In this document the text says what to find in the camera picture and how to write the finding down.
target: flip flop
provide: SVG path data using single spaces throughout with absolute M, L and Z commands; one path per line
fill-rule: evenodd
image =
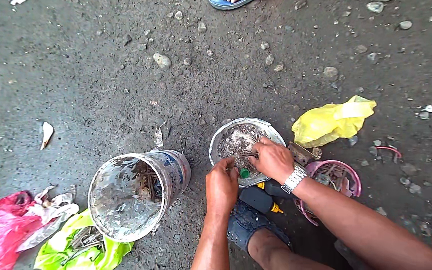
M 268 229 L 292 250 L 290 239 L 261 212 L 237 200 L 227 225 L 227 239 L 248 252 L 249 239 L 261 229 Z
M 239 0 L 235 3 L 228 2 L 226 0 L 209 0 L 209 3 L 213 6 L 215 9 L 219 10 L 233 10 L 236 8 L 239 8 L 253 0 Z

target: wristwatch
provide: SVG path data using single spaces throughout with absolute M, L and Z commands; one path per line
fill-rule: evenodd
M 306 170 L 297 163 L 294 163 L 294 171 L 293 173 L 286 179 L 284 185 L 281 188 L 286 193 L 292 193 L 293 190 L 299 185 L 299 183 L 303 180 L 304 177 L 307 177 L 308 173 Z

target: green bottle cap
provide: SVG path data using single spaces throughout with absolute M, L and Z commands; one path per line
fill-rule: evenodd
M 249 177 L 249 170 L 246 168 L 243 168 L 243 169 L 239 170 L 239 175 L 241 176 L 241 178 L 246 179 Z

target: red plastic bag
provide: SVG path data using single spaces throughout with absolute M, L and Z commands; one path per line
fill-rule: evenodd
M 11 270 L 18 259 L 16 249 L 41 228 L 41 217 L 26 215 L 35 202 L 27 191 L 0 199 L 0 270 Z

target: leg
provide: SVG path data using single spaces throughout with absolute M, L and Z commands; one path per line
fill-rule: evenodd
M 249 255 L 264 270 L 327 270 L 330 267 L 294 254 L 274 233 L 257 230 L 249 239 Z

